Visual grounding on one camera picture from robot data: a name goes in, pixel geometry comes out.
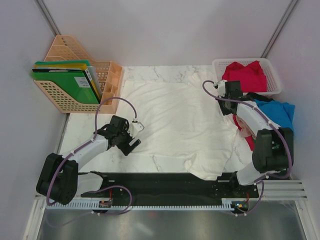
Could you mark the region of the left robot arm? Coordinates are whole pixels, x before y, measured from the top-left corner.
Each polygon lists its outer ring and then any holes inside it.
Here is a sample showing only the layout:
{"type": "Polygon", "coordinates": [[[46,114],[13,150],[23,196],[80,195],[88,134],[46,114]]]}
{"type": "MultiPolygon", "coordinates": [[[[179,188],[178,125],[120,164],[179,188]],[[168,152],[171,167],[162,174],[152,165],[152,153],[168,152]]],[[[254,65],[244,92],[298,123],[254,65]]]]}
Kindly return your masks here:
{"type": "Polygon", "coordinates": [[[69,204],[75,196],[92,190],[106,196],[110,185],[97,173],[80,175],[79,171],[98,155],[117,147],[128,156],[140,143],[136,136],[144,130],[141,122],[113,115],[109,123],[94,131],[82,145],[63,154],[49,154],[42,167],[36,192],[47,197],[48,205],[69,204]]]}

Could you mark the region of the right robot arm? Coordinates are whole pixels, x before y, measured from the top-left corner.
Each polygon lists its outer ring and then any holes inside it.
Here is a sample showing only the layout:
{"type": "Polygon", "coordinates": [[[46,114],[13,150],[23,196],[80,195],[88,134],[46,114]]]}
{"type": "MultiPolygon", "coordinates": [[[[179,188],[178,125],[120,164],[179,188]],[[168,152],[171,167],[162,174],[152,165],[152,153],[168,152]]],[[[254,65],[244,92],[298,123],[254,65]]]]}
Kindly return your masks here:
{"type": "Polygon", "coordinates": [[[221,80],[216,89],[222,113],[237,117],[238,125],[255,139],[251,162],[230,178],[230,193],[240,197],[248,185],[268,176],[288,177],[294,163],[294,133],[272,121],[258,106],[258,102],[270,104],[273,100],[254,92],[244,94],[239,81],[221,80]]]}

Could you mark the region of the white t shirt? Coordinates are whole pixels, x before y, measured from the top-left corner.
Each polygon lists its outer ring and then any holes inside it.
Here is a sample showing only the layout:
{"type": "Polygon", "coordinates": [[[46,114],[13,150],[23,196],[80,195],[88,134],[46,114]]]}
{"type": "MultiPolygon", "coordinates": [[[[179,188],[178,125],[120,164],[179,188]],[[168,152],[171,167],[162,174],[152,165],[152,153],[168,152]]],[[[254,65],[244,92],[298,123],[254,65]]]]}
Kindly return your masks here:
{"type": "Polygon", "coordinates": [[[128,120],[137,117],[144,125],[135,153],[184,159],[184,168],[203,180],[241,170],[252,161],[247,141],[200,80],[127,80],[116,113],[128,120]]]}

